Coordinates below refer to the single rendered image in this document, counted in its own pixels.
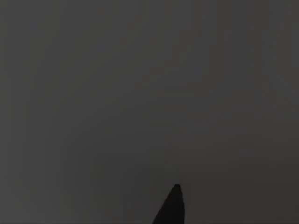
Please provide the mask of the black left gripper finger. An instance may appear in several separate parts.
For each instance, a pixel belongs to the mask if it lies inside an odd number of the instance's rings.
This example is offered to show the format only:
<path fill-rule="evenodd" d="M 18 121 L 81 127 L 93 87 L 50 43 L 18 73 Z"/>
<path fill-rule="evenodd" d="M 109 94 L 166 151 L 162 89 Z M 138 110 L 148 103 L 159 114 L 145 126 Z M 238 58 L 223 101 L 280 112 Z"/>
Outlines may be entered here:
<path fill-rule="evenodd" d="M 185 224 L 185 203 L 180 184 L 174 184 L 152 224 Z"/>

